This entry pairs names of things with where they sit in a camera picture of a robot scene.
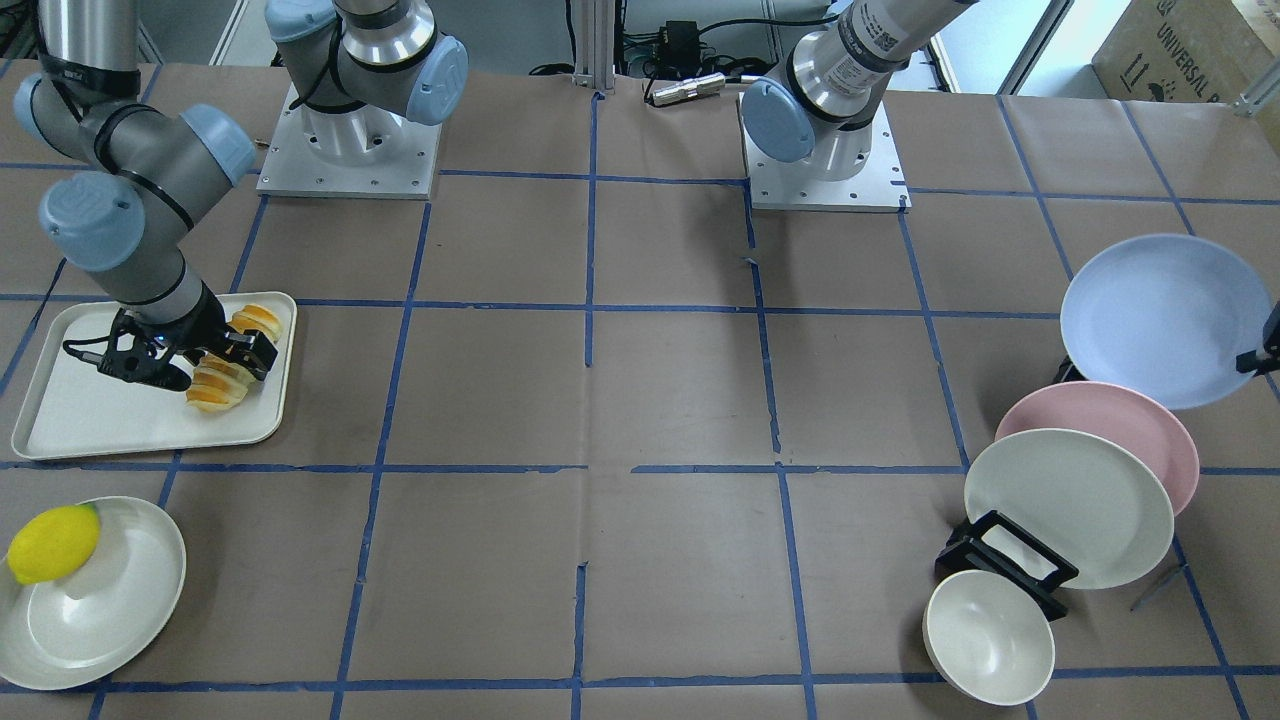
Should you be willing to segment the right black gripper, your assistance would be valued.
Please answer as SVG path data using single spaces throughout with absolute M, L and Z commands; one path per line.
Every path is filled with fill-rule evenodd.
M 265 380 L 278 359 L 275 342 L 261 331 L 234 329 L 232 315 L 206 286 L 191 313 L 164 325 L 120 309 L 108 334 L 96 338 L 106 348 L 95 355 L 95 368 L 125 383 L 182 393 L 191 387 L 195 366 L 205 355 Z

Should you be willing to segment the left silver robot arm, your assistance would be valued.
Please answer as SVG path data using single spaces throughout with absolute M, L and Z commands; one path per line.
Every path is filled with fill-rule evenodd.
M 1277 370 L 1258 270 L 1194 233 L 1155 122 L 1124 102 L 892 94 L 965 1 L 851 1 L 741 94 L 751 208 L 895 217 L 922 313 L 1055 316 L 1091 380 L 1190 407 Z

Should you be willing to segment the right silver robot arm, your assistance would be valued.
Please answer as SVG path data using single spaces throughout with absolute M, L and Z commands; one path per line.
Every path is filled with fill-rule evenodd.
M 388 133 L 440 126 L 458 106 L 468 51 L 425 1 L 269 1 L 265 23 L 306 136 L 328 161 L 380 152 Z M 33 137 L 88 170 L 56 182 L 38 223 L 65 260 L 118 305 L 106 334 L 64 340 L 97 373 L 192 401 L 264 380 L 278 319 L 228 316 L 180 241 L 250 172 L 251 136 L 220 109 L 168 117 L 140 99 L 133 1 L 37 1 L 38 73 L 15 92 Z

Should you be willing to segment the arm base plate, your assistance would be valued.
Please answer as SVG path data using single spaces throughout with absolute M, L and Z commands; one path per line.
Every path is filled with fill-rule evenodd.
M 826 136 L 801 161 L 767 156 L 749 133 L 742 151 L 756 210 L 897 213 L 913 205 L 884 104 L 869 126 Z
M 436 176 L 439 126 L 421 126 L 380 108 L 325 114 L 285 96 L 256 190 L 297 199 L 428 201 Z

